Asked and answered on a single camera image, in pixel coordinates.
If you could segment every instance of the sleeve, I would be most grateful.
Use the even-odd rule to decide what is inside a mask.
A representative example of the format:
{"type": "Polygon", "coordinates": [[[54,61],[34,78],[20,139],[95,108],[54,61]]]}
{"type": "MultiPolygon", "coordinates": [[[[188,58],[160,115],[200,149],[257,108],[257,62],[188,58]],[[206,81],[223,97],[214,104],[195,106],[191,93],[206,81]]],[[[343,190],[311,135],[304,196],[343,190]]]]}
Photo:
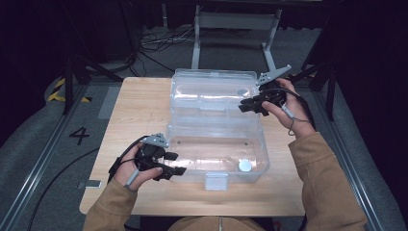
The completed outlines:
{"type": "Polygon", "coordinates": [[[303,181],[302,201],[308,230],[364,230],[366,215],[339,162],[320,133],[289,144],[303,181]]]}
{"type": "Polygon", "coordinates": [[[112,179],[90,207],[83,230],[125,230],[123,225],[130,217],[137,197],[137,192],[125,189],[112,179]]]}

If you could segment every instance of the hand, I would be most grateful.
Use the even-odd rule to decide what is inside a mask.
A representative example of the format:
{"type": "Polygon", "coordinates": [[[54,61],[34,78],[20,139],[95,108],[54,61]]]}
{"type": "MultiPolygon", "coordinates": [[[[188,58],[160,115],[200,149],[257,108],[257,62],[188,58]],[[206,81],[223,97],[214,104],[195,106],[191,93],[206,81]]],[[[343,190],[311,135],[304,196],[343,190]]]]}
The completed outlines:
{"type": "MultiPolygon", "coordinates": [[[[281,88],[296,93],[290,81],[285,79],[276,79],[276,81],[280,84],[281,88]]],[[[286,107],[293,113],[294,117],[297,118],[298,120],[297,119],[292,120],[290,117],[288,117],[288,115],[285,114],[285,112],[281,108],[267,101],[262,103],[262,107],[264,107],[270,113],[274,114],[284,127],[292,129],[297,139],[315,132],[315,129],[313,128],[312,124],[310,124],[309,122],[299,121],[309,119],[306,116],[302,106],[297,101],[296,97],[289,93],[286,93],[286,107]]]]}
{"type": "MultiPolygon", "coordinates": [[[[130,149],[128,153],[126,153],[126,155],[123,157],[122,163],[127,160],[135,158],[136,153],[138,152],[141,146],[142,146],[142,143],[139,142],[137,145],[132,147],[132,149],[130,149]]],[[[122,165],[120,165],[119,169],[117,170],[114,176],[114,179],[117,182],[119,182],[121,185],[125,186],[129,177],[133,174],[133,172],[135,172],[136,169],[137,168],[136,168],[134,161],[128,161],[126,163],[123,163],[122,165]]],[[[159,176],[160,174],[162,174],[162,172],[163,170],[161,167],[154,167],[149,170],[139,172],[136,179],[129,186],[129,189],[132,191],[137,191],[139,187],[141,186],[141,184],[143,184],[144,182],[150,179],[155,178],[156,176],[159,176]]]]}

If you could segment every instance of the painted number 4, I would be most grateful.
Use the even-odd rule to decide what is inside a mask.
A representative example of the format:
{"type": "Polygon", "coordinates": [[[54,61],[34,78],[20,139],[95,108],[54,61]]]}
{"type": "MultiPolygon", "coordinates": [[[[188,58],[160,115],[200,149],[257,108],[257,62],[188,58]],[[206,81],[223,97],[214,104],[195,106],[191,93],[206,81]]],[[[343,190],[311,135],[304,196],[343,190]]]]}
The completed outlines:
{"type": "Polygon", "coordinates": [[[77,131],[73,132],[69,136],[73,137],[73,138],[79,138],[77,145],[81,145],[82,139],[86,138],[86,137],[89,137],[89,135],[85,134],[85,132],[87,132],[87,128],[82,127],[80,129],[78,129],[77,131]]]}

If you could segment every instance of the transparent plastic bin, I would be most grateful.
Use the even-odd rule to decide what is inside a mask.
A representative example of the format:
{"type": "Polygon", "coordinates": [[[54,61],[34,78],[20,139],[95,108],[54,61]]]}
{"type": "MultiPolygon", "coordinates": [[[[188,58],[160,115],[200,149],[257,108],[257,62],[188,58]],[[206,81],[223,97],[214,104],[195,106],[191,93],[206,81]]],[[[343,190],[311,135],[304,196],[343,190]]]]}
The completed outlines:
{"type": "Polygon", "coordinates": [[[172,77],[167,151],[172,167],[186,167],[174,182],[254,183],[269,168],[259,115],[242,113],[241,100],[257,95],[252,71],[177,69],[172,77]]]}

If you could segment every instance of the person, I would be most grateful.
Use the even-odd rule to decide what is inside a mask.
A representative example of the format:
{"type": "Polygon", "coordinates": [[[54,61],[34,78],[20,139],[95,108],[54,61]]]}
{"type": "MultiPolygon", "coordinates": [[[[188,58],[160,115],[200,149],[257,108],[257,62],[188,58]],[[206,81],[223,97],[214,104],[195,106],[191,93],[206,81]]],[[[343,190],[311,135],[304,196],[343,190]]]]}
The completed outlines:
{"type": "MultiPolygon", "coordinates": [[[[282,88],[295,92],[292,83],[278,79],[282,88]]],[[[290,118],[281,108],[264,102],[262,106],[274,114],[280,123],[293,131],[296,140],[289,144],[297,173],[303,182],[302,202],[308,219],[307,230],[364,230],[366,215],[345,178],[338,160],[324,138],[316,132],[296,98],[287,93],[286,107],[290,118]]],[[[139,146],[132,148],[123,161],[135,156],[139,146]]],[[[135,205],[138,188],[161,174],[160,168],[140,172],[135,181],[124,188],[135,171],[134,162],[120,166],[87,214],[84,230],[124,230],[135,205]]],[[[169,230],[264,230],[249,218],[195,217],[176,221],[169,230]]]]}

